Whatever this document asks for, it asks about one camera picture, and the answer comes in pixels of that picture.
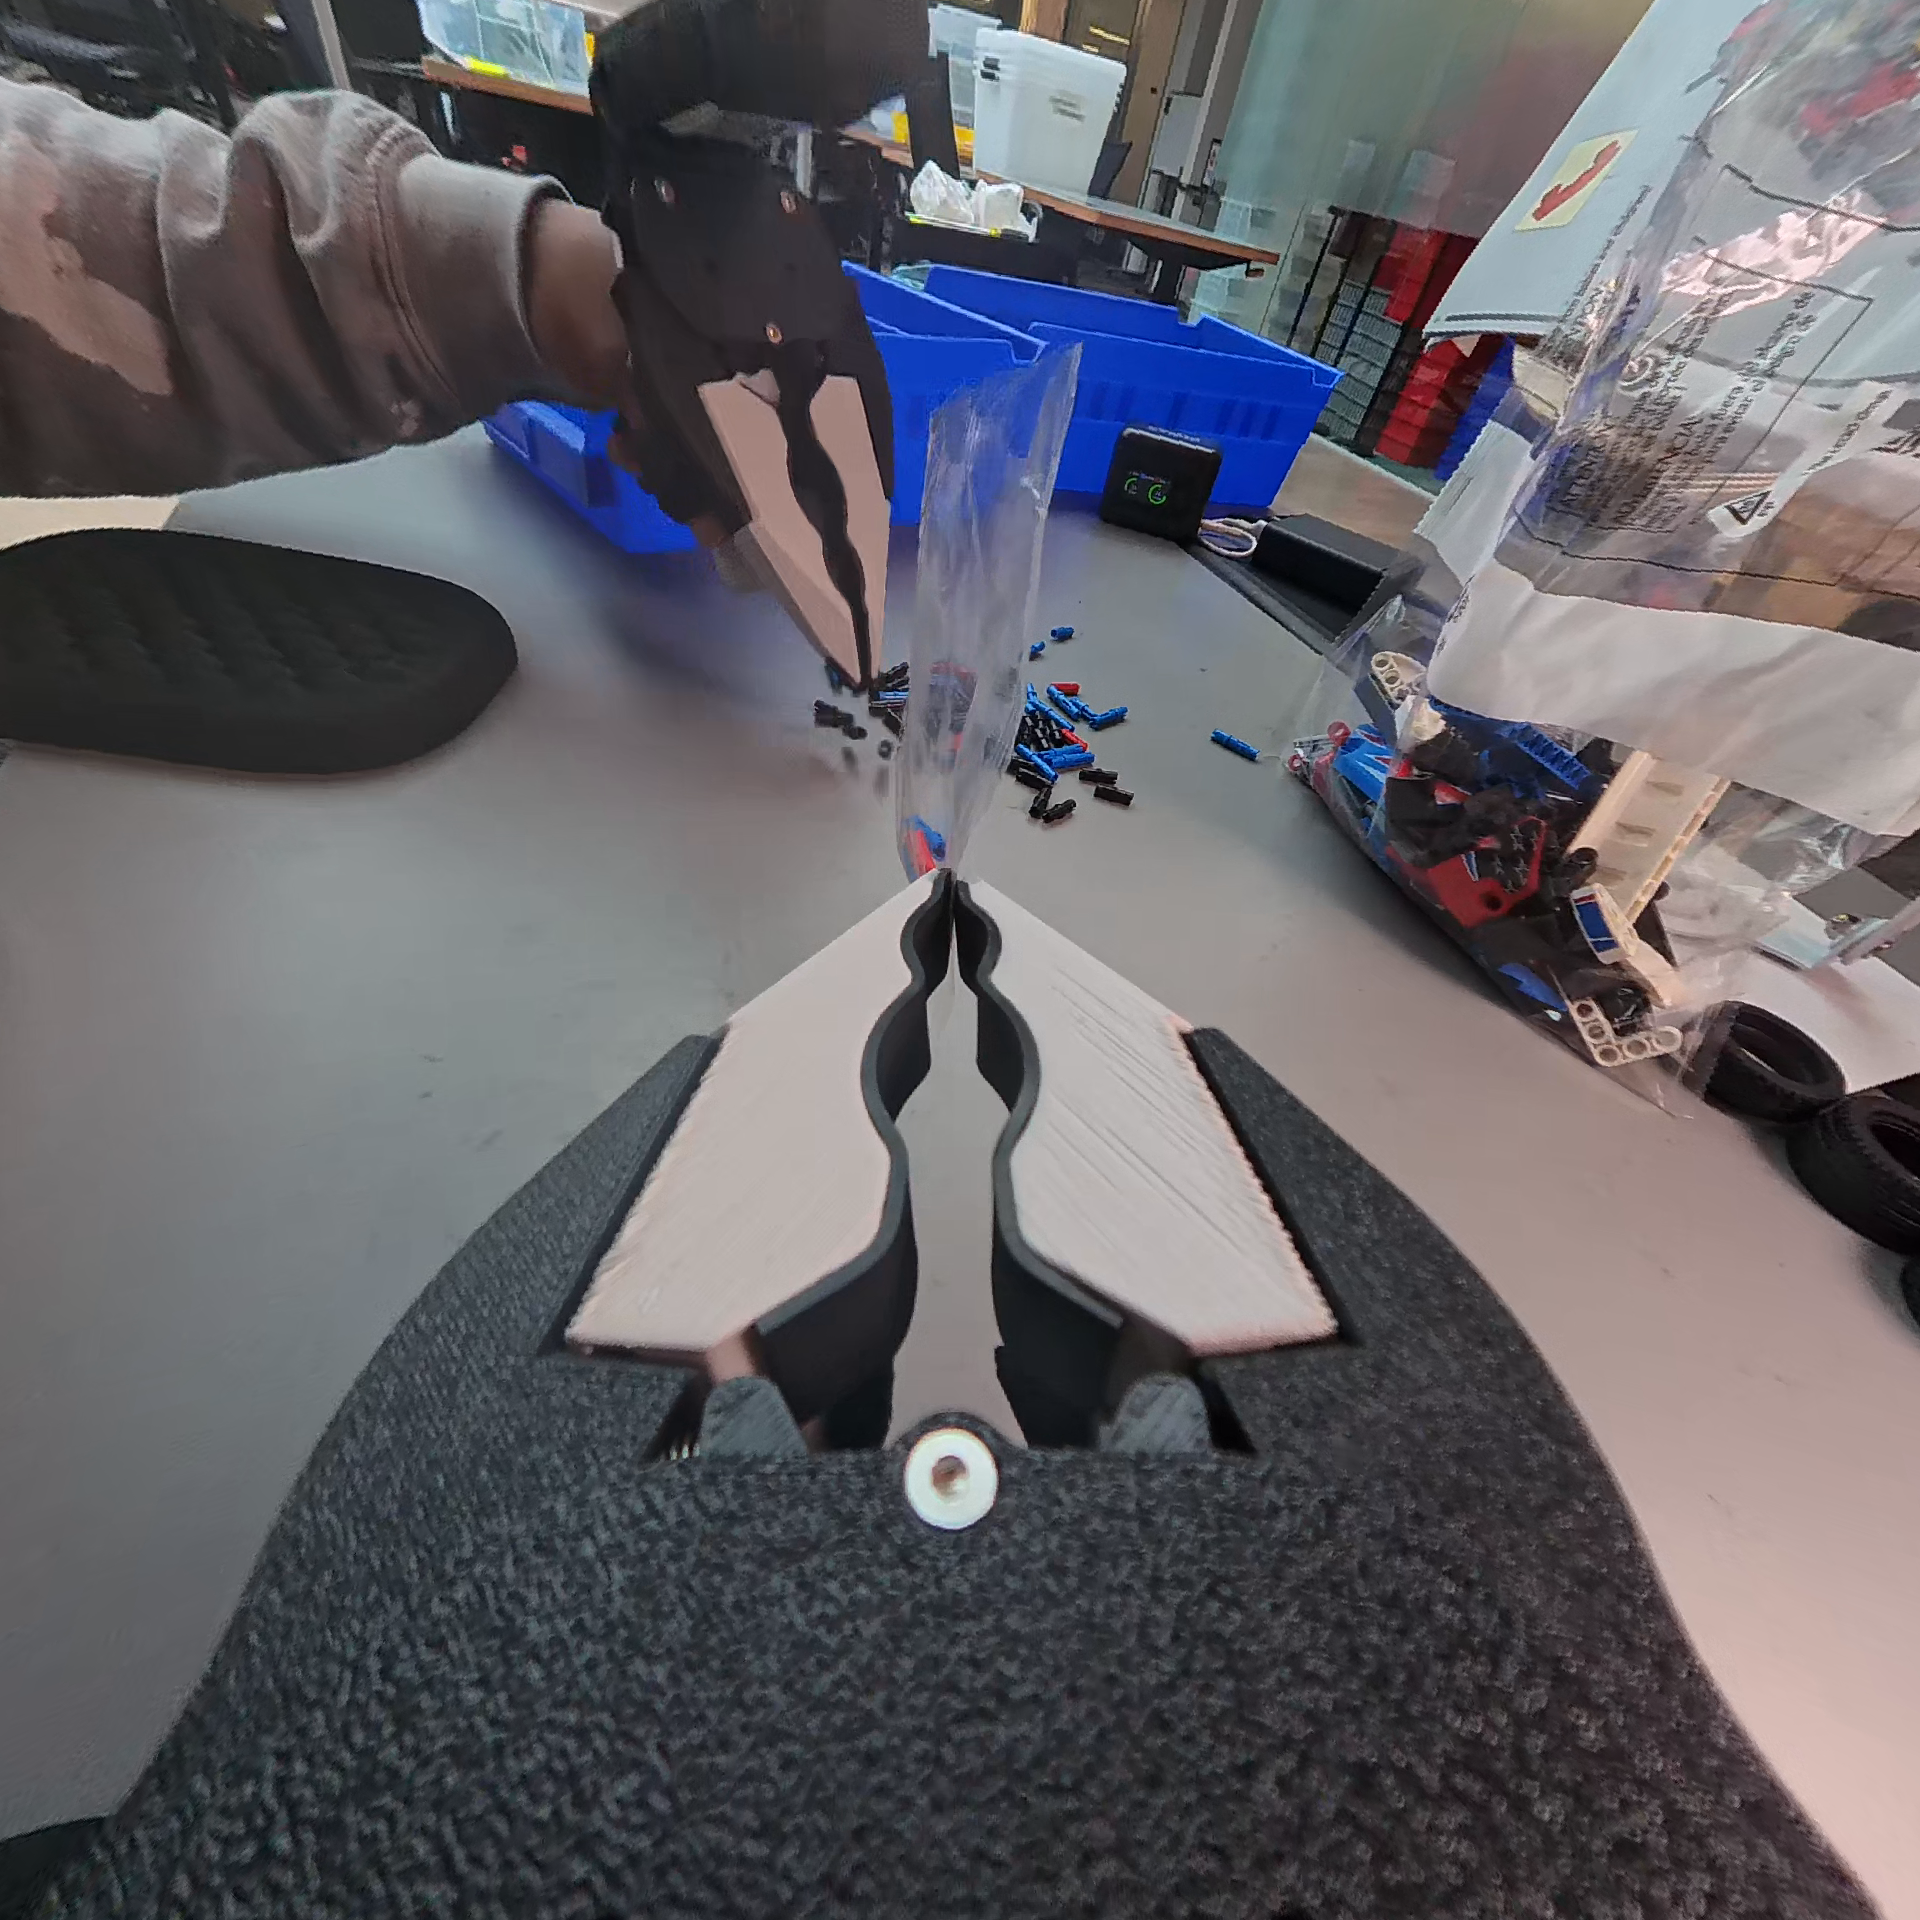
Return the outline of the wooden background table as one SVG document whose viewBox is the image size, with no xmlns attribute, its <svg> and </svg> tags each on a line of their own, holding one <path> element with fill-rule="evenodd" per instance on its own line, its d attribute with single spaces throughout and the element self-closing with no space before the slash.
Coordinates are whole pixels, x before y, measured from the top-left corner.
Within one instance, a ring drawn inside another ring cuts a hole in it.
<svg viewBox="0 0 1920 1920">
<path fill-rule="evenodd" d="M 1146 296 L 1161 306 L 1177 306 L 1181 299 L 1186 274 L 1244 271 L 1249 280 L 1260 280 L 1283 261 L 1273 246 L 1098 194 L 1026 187 L 1023 200 L 1042 213 L 1055 213 L 1075 226 L 1120 236 L 1157 268 Z"/>
</svg>

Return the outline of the blue plastic bin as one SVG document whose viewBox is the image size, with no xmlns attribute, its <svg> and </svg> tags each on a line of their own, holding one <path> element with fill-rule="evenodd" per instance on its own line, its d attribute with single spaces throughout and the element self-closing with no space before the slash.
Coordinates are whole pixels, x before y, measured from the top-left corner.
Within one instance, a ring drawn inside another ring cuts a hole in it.
<svg viewBox="0 0 1920 1920">
<path fill-rule="evenodd" d="M 876 341 L 892 394 L 892 522 L 917 525 L 933 413 L 960 390 L 1035 363 L 1042 342 L 859 265 L 846 261 L 841 274 Z"/>
<path fill-rule="evenodd" d="M 1161 302 L 933 265 L 923 294 L 1045 347 L 1077 342 L 1077 390 L 1056 490 L 1098 498 L 1126 428 L 1219 453 L 1210 506 L 1265 509 L 1338 373 L 1232 322 L 1186 322 Z"/>
<path fill-rule="evenodd" d="M 634 557 L 695 551 L 696 535 L 609 457 L 612 416 L 552 402 L 512 402 L 483 421 L 488 442 L 590 532 Z"/>
</svg>

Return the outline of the rack of red blue bins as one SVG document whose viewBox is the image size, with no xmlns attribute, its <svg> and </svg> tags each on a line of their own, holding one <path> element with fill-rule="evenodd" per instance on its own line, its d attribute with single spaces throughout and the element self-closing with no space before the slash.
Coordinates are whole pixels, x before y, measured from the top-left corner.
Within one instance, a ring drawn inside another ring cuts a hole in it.
<svg viewBox="0 0 1920 1920">
<path fill-rule="evenodd" d="M 1293 342 L 1337 373 L 1316 435 L 1383 469 L 1431 474 L 1505 338 L 1431 338 L 1443 296 L 1475 252 L 1470 236 L 1337 210 Z"/>
</svg>

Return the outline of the clear bag of building bricks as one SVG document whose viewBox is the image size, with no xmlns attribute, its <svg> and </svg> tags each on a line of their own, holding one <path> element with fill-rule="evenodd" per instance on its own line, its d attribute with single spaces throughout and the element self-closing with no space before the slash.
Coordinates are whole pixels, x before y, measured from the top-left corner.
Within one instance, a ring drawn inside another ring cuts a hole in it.
<svg viewBox="0 0 1920 1920">
<path fill-rule="evenodd" d="M 1290 778 L 1527 1028 L 1652 1096 L 1707 1028 L 1668 894 L 1733 782 L 1430 686 L 1438 615 L 1379 586 L 1334 640 Z"/>
</svg>

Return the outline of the person's left hand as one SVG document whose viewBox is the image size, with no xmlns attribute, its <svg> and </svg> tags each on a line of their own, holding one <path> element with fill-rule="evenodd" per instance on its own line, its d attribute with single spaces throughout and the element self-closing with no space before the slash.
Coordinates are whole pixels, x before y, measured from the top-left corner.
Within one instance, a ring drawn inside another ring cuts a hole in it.
<svg viewBox="0 0 1920 1920">
<path fill-rule="evenodd" d="M 523 239 L 523 306 L 541 380 L 563 403 L 612 416 L 609 458 L 641 479 L 641 402 L 616 281 L 616 239 L 590 206 L 535 204 Z"/>
</svg>

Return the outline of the small clear plastic bag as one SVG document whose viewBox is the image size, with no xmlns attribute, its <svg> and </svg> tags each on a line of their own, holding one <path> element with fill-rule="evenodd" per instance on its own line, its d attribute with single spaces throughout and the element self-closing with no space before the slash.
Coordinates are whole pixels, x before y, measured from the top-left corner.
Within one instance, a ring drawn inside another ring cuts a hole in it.
<svg viewBox="0 0 1920 1920">
<path fill-rule="evenodd" d="M 1048 342 L 933 413 L 892 775 L 911 881 L 966 865 L 974 827 L 1013 758 L 1080 358 L 1080 342 Z"/>
</svg>

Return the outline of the black power bank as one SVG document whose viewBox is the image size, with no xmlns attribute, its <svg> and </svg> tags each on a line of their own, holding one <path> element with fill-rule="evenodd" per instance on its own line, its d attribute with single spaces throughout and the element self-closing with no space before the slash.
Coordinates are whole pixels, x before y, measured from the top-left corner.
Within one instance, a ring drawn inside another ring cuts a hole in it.
<svg viewBox="0 0 1920 1920">
<path fill-rule="evenodd" d="M 1193 546 L 1219 477 L 1219 444 L 1126 425 L 1106 466 L 1098 519 L 1120 532 Z"/>
</svg>

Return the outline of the white crumpled lump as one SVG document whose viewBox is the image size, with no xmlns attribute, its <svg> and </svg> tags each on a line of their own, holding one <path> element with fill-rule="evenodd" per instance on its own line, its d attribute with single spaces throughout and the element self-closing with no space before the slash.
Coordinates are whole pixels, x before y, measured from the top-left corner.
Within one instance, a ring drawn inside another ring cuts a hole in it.
<svg viewBox="0 0 1920 1920">
<path fill-rule="evenodd" d="M 1035 242 L 1040 216 L 1029 210 L 1019 182 L 960 180 L 936 161 L 923 164 L 905 188 L 914 223 L 947 226 L 966 236 Z"/>
</svg>

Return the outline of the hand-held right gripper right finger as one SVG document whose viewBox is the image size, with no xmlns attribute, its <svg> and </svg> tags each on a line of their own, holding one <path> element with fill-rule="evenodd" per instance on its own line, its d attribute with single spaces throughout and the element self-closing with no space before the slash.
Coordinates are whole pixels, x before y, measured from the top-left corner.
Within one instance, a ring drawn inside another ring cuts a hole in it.
<svg viewBox="0 0 1920 1920">
<path fill-rule="evenodd" d="M 1098 1450 L 1145 1385 L 1213 1446 L 1206 1363 L 1338 1340 L 1338 1317 L 1197 1051 L 1197 1028 L 981 881 L 955 888 L 994 1147 L 997 1375 L 1032 1450 Z"/>
</svg>

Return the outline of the grey desk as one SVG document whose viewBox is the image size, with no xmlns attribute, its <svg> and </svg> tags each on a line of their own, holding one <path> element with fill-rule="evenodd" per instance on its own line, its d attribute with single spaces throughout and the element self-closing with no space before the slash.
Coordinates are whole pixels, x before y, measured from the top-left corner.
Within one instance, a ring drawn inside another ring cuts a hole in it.
<svg viewBox="0 0 1920 1920">
<path fill-rule="evenodd" d="M 484 1218 L 901 882 L 892 772 L 786 620 L 631 564 L 477 432 L 172 530 L 438 576 L 520 668 L 369 782 L 2 765 L 2 1832 L 106 1812 L 307 1450 Z M 1531 1034 L 1273 766 L 1316 665 L 1055 515 L 1040 625 L 1136 804 L 974 864 L 1226 1028 L 1460 1247 L 1591 1427 L 1675 1612 L 1887 1917 L 1916 1915 L 1916 1328 L 1765 1138 Z"/>
</svg>

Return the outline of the person's left forearm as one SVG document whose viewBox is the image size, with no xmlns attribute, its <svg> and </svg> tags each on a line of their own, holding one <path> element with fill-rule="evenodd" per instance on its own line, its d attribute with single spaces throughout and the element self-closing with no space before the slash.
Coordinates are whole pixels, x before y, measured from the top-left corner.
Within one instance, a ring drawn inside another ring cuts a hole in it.
<svg viewBox="0 0 1920 1920">
<path fill-rule="evenodd" d="M 529 265 L 552 180 L 359 94 L 217 130 L 2 84 L 2 495 L 186 495 L 563 397 Z"/>
</svg>

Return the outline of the large printed plastic bag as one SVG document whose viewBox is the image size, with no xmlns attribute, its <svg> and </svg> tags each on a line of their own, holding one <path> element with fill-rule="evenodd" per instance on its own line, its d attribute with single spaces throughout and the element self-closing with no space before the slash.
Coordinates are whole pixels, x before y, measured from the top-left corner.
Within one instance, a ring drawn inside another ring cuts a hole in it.
<svg viewBox="0 0 1920 1920">
<path fill-rule="evenodd" d="M 1430 657 L 1443 705 L 1916 830 L 1916 5 L 1762 4 Z"/>
</svg>

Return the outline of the white storage container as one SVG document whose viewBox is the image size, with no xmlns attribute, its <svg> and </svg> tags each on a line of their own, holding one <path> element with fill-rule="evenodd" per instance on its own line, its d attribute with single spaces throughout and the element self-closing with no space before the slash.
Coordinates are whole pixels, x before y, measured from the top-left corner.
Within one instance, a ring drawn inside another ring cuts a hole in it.
<svg viewBox="0 0 1920 1920">
<path fill-rule="evenodd" d="M 974 169 L 1032 188 L 1090 193 L 1125 89 L 1125 62 L 1040 34 L 981 28 L 974 65 Z"/>
</svg>

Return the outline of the pile of small plastic pins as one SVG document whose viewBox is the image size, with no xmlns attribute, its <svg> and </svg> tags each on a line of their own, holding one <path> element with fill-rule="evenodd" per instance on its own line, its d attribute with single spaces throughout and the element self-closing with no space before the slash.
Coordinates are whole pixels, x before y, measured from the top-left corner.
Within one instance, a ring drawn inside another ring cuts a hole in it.
<svg viewBox="0 0 1920 1920">
<path fill-rule="evenodd" d="M 824 686 L 809 727 L 846 743 L 873 740 L 898 784 L 898 843 L 914 874 L 958 864 L 994 782 L 1013 782 L 1040 824 L 1075 816 L 1077 787 L 1113 804 L 1133 803 L 1096 753 L 1096 734 L 1125 727 L 1130 705 L 1096 705 L 1072 676 L 981 688 L 974 659 L 926 668 L 898 659 L 865 688 L 828 665 Z"/>
</svg>

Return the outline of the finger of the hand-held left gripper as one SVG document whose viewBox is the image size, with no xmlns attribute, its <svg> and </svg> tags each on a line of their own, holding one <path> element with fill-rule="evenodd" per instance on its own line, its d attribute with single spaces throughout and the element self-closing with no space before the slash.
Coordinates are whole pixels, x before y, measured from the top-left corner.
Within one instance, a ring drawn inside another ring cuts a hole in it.
<svg viewBox="0 0 1920 1920">
<path fill-rule="evenodd" d="M 770 373 L 731 374 L 725 380 L 700 384 L 696 397 L 708 418 L 714 442 L 728 458 L 734 490 L 745 509 L 737 546 L 754 564 L 759 579 L 764 579 L 770 592 L 780 599 L 783 609 L 799 625 L 799 615 L 793 612 L 783 583 L 779 579 L 779 535 L 783 532 L 783 516 L 795 506 L 789 485 L 783 479 L 779 386 Z M 850 681 L 850 684 L 857 688 L 865 688 L 873 681 Z"/>
<path fill-rule="evenodd" d="M 779 579 L 812 647 L 849 681 L 885 662 L 892 502 L 863 392 L 828 374 L 780 394 L 783 479 L 793 509 L 779 535 Z"/>
</svg>

